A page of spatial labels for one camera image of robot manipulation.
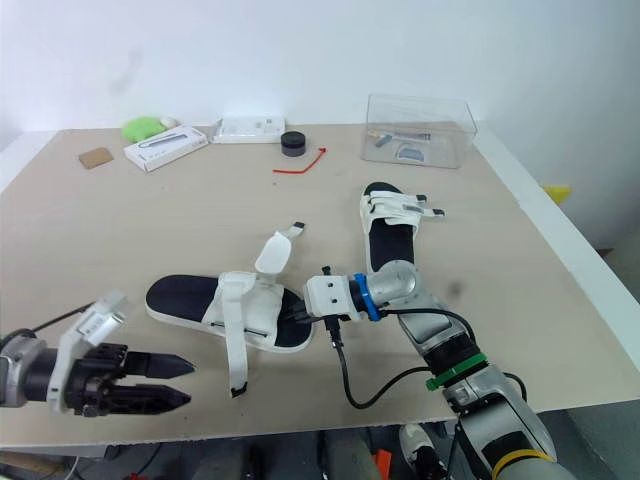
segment black round container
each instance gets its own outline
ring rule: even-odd
[[[287,157],[299,157],[306,151],[306,138],[304,133],[285,132],[280,137],[280,145]]]

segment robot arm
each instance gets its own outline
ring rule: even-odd
[[[112,292],[85,310],[60,339],[47,348],[33,331],[18,330],[0,342],[0,407],[47,402],[62,413],[94,417],[109,413],[158,414],[178,408],[189,395],[166,385],[120,386],[128,374],[173,378],[193,366],[176,355],[130,352],[126,345],[101,343],[124,321],[124,296]]]
[[[458,414],[456,435],[478,478],[574,478],[555,463],[553,441],[537,415],[487,361],[464,319],[447,312],[446,305],[428,292],[413,264],[391,261],[375,273],[356,274],[353,279],[313,277],[305,285],[304,299],[313,317],[359,321],[364,312],[378,321],[389,313],[398,315],[400,326],[434,375],[427,388],[442,387]]]

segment brown square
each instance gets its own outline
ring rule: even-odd
[[[89,152],[81,153],[78,157],[80,162],[84,165],[84,168],[95,168],[103,163],[113,160],[111,152],[104,147],[96,148]]]

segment black insole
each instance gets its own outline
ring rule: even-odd
[[[194,275],[169,275],[155,282],[147,292],[147,305],[153,311],[172,317],[200,323],[213,301],[218,279]],[[284,289],[282,308],[278,316],[277,347],[296,347],[311,335],[310,324],[287,319],[284,312],[301,299],[291,290]]]
[[[364,191],[402,193],[393,185],[373,182]],[[413,263],[413,227],[411,225],[388,225],[383,218],[371,224],[369,232],[369,255],[374,272],[392,260],[406,260]]]

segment product box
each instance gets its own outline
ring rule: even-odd
[[[280,143],[284,117],[226,117],[218,122],[213,143]]]
[[[145,172],[151,172],[208,143],[207,136],[201,131],[180,125],[125,147],[124,154]]]

